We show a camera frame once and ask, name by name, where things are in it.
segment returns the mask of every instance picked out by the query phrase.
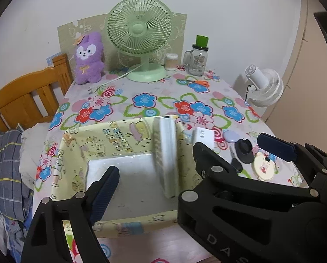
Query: purple plush toy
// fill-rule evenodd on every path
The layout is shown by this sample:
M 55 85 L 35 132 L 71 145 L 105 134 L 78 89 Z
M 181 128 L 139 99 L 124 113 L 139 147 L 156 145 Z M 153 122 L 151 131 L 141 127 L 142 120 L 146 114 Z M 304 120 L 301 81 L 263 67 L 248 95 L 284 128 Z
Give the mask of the purple plush toy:
M 102 36 L 99 32 L 91 32 L 85 35 L 78 44 L 76 56 L 76 83 L 97 83 L 102 78 L 104 63 Z

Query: green fan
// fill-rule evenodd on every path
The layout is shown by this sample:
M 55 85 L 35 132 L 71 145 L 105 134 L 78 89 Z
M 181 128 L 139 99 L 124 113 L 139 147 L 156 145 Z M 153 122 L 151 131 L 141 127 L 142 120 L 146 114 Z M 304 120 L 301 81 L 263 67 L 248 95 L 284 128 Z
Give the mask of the green fan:
M 149 56 L 161 49 L 172 31 L 172 13 L 159 0 L 123 0 L 109 13 L 107 34 L 122 53 L 140 56 L 139 64 L 127 78 L 137 82 L 153 82 L 166 77 L 163 66 L 149 63 Z

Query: plaid blanket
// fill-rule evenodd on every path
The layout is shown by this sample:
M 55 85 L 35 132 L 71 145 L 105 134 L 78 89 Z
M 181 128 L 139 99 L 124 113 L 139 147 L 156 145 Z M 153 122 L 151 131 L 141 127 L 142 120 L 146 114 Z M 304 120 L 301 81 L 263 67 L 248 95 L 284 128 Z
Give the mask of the plaid blanket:
M 9 219 L 24 221 L 33 196 L 21 181 L 20 147 L 19 130 L 0 133 L 0 212 Z

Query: fan stand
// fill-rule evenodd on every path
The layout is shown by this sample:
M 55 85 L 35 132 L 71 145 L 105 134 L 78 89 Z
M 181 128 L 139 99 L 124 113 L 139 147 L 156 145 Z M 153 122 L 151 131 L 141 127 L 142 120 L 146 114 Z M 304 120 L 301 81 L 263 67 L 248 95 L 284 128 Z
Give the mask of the fan stand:
M 164 79 L 167 75 L 167 72 L 164 66 L 161 66 L 159 63 L 149 63 L 149 55 L 140 57 L 141 66 L 127 75 L 127 78 L 136 82 L 154 82 L 161 79 Z M 129 68 L 132 70 L 138 67 L 139 64 L 136 64 Z

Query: electric fan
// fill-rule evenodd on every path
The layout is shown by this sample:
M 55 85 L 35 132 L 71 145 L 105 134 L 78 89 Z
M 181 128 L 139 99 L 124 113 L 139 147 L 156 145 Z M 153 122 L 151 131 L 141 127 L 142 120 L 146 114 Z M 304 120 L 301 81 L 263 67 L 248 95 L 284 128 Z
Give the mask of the electric fan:
M 275 70 L 261 71 L 257 66 L 250 65 L 246 68 L 245 75 L 253 84 L 248 97 L 255 106 L 264 108 L 280 99 L 284 91 L 284 83 Z
M 171 31 L 172 13 L 159 0 L 123 0 L 107 19 L 107 35 L 112 44 L 124 54 L 140 57 L 140 66 L 129 68 L 127 75 L 137 82 L 166 77 L 165 68 L 157 62 L 149 63 L 149 56 L 165 45 Z

